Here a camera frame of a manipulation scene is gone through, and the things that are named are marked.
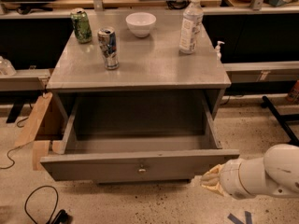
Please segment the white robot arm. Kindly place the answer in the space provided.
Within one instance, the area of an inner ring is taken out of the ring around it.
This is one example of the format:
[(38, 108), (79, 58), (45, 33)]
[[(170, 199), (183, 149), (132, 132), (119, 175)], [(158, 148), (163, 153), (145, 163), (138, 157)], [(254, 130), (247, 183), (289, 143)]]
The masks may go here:
[(201, 177), (201, 186), (237, 200), (258, 195), (276, 198), (299, 197), (299, 147), (279, 144), (262, 157), (228, 160)]

